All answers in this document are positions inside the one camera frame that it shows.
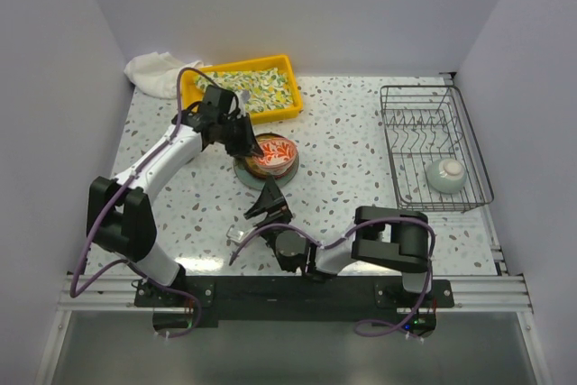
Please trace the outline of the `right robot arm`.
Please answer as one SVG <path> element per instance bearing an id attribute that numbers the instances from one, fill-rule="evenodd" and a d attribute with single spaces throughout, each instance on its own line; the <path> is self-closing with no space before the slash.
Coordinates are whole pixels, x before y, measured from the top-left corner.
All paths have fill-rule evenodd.
<path id="1" fill-rule="evenodd" d="M 275 178 L 268 176 L 247 219 L 266 217 L 241 237 L 230 261 L 253 239 L 262 238 L 280 268 L 300 272 L 314 282 L 335 278 L 357 261 L 401 273 L 401 294 L 411 306 L 423 306 L 433 295 L 432 254 L 435 232 L 426 215 L 399 209 L 359 206 L 353 222 L 338 239 L 322 243 L 292 225 L 292 213 Z"/>

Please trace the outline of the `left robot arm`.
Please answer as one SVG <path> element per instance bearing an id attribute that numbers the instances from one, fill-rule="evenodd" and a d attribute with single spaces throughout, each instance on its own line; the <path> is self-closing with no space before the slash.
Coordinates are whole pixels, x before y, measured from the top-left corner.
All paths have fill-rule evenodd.
<path id="1" fill-rule="evenodd" d="M 234 158 L 260 156 L 246 109 L 250 94 L 210 85 L 201 100 L 180 107 L 166 132 L 140 159 L 114 178 L 96 178 L 89 187 L 87 242 L 155 286 L 167 306 L 187 295 L 186 272 L 157 242 L 152 204 L 169 181 L 207 146 L 220 143 Z"/>

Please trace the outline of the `pale green bowl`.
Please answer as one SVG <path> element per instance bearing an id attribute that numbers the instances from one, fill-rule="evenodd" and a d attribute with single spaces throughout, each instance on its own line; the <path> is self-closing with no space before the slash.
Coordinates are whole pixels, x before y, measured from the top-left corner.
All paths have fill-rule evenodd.
<path id="1" fill-rule="evenodd" d="M 455 194 L 464 188 L 467 173 L 458 160 L 434 160 L 426 168 L 426 181 L 430 188 L 442 194 Z"/>

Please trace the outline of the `large celadon green plate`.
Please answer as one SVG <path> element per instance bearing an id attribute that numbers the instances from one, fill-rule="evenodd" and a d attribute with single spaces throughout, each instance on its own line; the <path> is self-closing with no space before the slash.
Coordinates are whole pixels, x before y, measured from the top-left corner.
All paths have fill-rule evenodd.
<path id="1" fill-rule="evenodd" d="M 243 160 L 234 159 L 233 170 L 235 176 L 243 183 L 246 187 L 254 189 L 254 190 L 262 190 L 264 187 L 266 179 L 256 179 L 251 176 L 243 167 Z M 288 185 L 288 183 L 295 178 L 298 170 L 296 173 L 287 179 L 275 179 L 275 182 L 279 188 L 284 188 Z"/>

